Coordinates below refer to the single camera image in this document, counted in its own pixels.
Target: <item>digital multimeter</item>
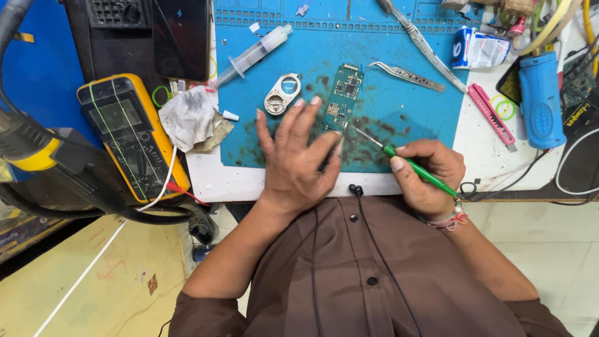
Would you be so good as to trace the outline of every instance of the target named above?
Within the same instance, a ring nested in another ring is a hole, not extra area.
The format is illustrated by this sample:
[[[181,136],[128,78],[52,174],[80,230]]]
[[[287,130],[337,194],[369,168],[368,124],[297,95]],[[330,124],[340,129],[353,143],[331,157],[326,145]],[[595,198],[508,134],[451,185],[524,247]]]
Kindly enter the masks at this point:
[[[135,198],[154,200],[166,183],[173,146],[141,79],[133,74],[107,77],[80,87],[77,98]],[[178,158],[170,181],[189,189]],[[161,200],[180,194],[167,189]]]

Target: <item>brown shirt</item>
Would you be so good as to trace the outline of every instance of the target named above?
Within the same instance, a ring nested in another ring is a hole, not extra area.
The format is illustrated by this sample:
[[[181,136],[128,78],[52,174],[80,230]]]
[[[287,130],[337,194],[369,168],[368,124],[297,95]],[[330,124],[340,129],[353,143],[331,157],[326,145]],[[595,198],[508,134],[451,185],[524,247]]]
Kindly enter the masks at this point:
[[[399,198],[363,197],[362,204],[424,337],[571,337],[539,300],[499,301],[474,278],[453,244],[412,216]],[[273,242],[256,268],[247,318],[237,311],[236,300],[181,293],[169,336],[317,336],[311,283],[316,212],[323,336],[418,336],[355,197],[324,200]]]

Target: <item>smartphone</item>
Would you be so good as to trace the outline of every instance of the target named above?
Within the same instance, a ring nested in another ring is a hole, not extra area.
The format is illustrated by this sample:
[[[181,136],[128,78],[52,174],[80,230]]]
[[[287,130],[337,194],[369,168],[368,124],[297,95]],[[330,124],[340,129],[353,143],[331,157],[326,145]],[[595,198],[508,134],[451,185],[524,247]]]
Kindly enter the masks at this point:
[[[156,72],[204,83],[210,71],[210,0],[153,0]]]

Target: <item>tweezers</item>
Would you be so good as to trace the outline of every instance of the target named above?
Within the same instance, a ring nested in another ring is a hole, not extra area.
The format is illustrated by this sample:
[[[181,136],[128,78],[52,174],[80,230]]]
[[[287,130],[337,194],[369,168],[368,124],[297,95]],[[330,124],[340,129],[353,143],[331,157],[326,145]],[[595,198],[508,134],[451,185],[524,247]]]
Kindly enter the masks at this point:
[[[389,73],[393,76],[399,77],[406,81],[410,81],[417,85],[421,85],[425,88],[432,89],[432,90],[439,91],[439,92],[445,91],[445,86],[442,85],[441,83],[437,83],[437,82],[431,81],[429,79],[425,79],[422,76],[418,76],[418,75],[411,73],[407,70],[403,70],[400,67],[390,67],[389,65],[386,65],[380,61],[372,62],[366,68],[373,66],[373,65],[378,65],[379,67],[383,68],[387,73]]]

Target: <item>blue anti-static mat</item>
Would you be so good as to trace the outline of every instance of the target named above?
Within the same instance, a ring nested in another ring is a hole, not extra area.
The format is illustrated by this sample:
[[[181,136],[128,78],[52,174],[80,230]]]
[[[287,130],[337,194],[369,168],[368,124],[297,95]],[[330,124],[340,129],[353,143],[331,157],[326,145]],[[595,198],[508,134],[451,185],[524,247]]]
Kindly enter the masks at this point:
[[[451,59],[455,32],[466,20],[453,10],[440,7],[441,0],[395,0],[395,5],[412,19],[445,64]],[[308,4],[304,17],[298,6]],[[480,19],[483,10],[467,17]],[[439,139],[451,147],[464,94],[446,80],[421,54],[394,17],[386,17],[375,0],[215,0],[217,63],[219,71],[230,66],[228,55],[237,57],[260,38],[248,28],[260,24],[266,35],[279,25],[292,23],[294,32],[262,62],[219,89],[220,111],[240,116],[239,122],[221,145],[221,161],[227,166],[264,167],[258,145],[255,110],[264,110],[264,98],[279,77],[299,75],[298,95],[310,100],[320,96],[326,103],[339,65],[360,66],[365,73],[353,110],[352,121],[382,143],[400,146],[420,138]],[[223,46],[221,39],[226,39]],[[382,61],[445,85],[444,93],[414,85],[384,72],[364,67]],[[468,71],[454,70],[466,83]],[[311,137],[321,133],[322,105]],[[269,129],[275,130],[284,116],[267,113]],[[372,142],[356,135],[350,126],[343,149],[345,172],[389,172],[384,155]]]

